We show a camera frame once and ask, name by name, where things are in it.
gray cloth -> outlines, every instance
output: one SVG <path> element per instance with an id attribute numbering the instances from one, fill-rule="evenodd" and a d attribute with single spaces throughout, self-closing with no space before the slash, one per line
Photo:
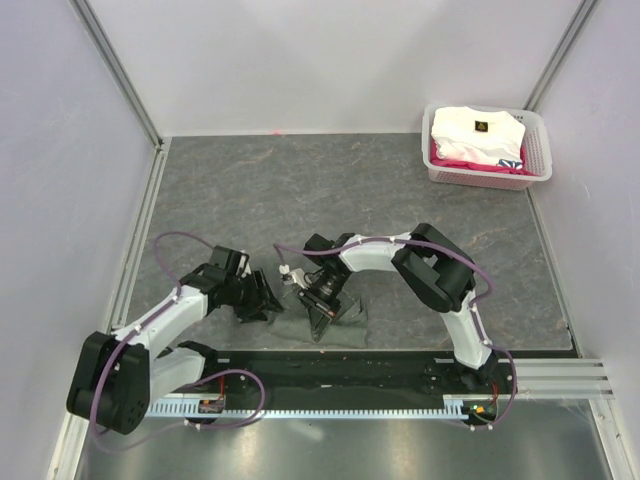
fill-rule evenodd
<path id="1" fill-rule="evenodd" d="M 285 311 L 278 314 L 269 325 L 269 333 L 281 338 L 301 340 L 314 346 L 337 346 L 347 348 L 367 347 L 367 312 L 360 299 L 354 306 L 331 323 L 318 343 L 311 338 L 311 325 L 305 307 L 291 288 L 282 299 Z"/>

white garment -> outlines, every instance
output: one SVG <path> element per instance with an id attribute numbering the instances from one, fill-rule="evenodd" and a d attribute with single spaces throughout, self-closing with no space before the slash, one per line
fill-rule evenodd
<path id="1" fill-rule="evenodd" d="M 522 168 L 520 147 L 525 127 L 508 112 L 469 107 L 436 110 L 431 135 L 442 159 Z"/>

gray tabletop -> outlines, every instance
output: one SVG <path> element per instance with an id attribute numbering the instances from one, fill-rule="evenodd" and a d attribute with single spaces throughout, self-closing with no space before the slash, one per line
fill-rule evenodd
<path id="1" fill-rule="evenodd" d="M 172 287 L 150 248 L 167 230 L 246 250 L 278 295 L 273 242 L 302 247 L 313 233 L 329 239 L 343 232 L 394 235 L 421 222 L 433 224 L 495 279 L 496 292 L 480 311 L 496 344 L 571 347 L 526 195 L 431 182 L 417 134 L 174 139 L 128 318 L 139 317 Z M 196 242 L 164 240 L 160 252 L 179 275 L 208 258 Z M 292 267 L 312 268 L 304 258 L 289 259 Z M 348 289 L 367 306 L 369 348 L 450 347 L 438 314 L 422 305 L 399 275 L 355 274 Z M 331 347 L 276 336 L 262 322 L 238 324 L 228 308 L 180 339 L 218 349 Z"/>

folded clothing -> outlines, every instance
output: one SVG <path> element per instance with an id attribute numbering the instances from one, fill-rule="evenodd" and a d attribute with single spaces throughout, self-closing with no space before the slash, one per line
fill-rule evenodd
<path id="1" fill-rule="evenodd" d="M 431 135 L 438 157 L 493 167 L 520 168 L 525 126 L 509 112 L 444 107 L 435 112 Z"/>
<path id="2" fill-rule="evenodd" d="M 438 156 L 438 148 L 435 140 L 431 139 L 431 158 L 430 161 L 433 165 L 437 165 L 439 167 L 449 167 L 449 168 L 459 168 L 461 170 L 476 170 L 480 172 L 493 172 L 493 173 L 507 173 L 510 175 L 530 175 L 535 177 L 535 173 L 531 173 L 530 171 L 524 168 L 527 161 L 527 152 L 524 148 L 524 145 L 520 147 L 520 168 L 513 168 L 503 165 L 482 165 L 480 163 L 475 162 L 467 162 L 464 160 L 456 160 L 453 158 L 440 158 Z"/>

gray floor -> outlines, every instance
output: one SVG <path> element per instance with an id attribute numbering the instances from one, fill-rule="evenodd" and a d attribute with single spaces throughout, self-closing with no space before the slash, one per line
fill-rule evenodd
<path id="1" fill-rule="evenodd" d="M 411 134 L 174 139 L 129 319 L 171 288 L 150 252 L 151 239 L 167 230 L 246 249 L 277 294 L 275 241 L 301 247 L 314 232 L 332 239 L 343 232 L 393 235 L 428 222 L 496 280 L 495 295 L 480 307 L 495 343 L 509 349 L 570 348 L 526 195 L 432 183 L 421 155 L 420 137 Z M 179 275 L 208 258 L 195 242 L 165 240 L 161 253 Z M 311 265 L 289 258 L 292 266 Z M 450 346 L 438 315 L 399 275 L 361 273 L 348 285 L 368 307 L 368 347 Z M 214 312 L 181 339 L 218 349 L 319 348 L 272 335 L 264 323 L 239 325 L 228 309 Z"/>
<path id="2" fill-rule="evenodd" d="M 146 420 L 123 447 L 180 419 Z M 131 452 L 85 451 L 77 480 L 607 480 L 588 403 L 519 401 L 493 432 L 436 420 L 263 420 L 238 430 L 177 428 Z"/>

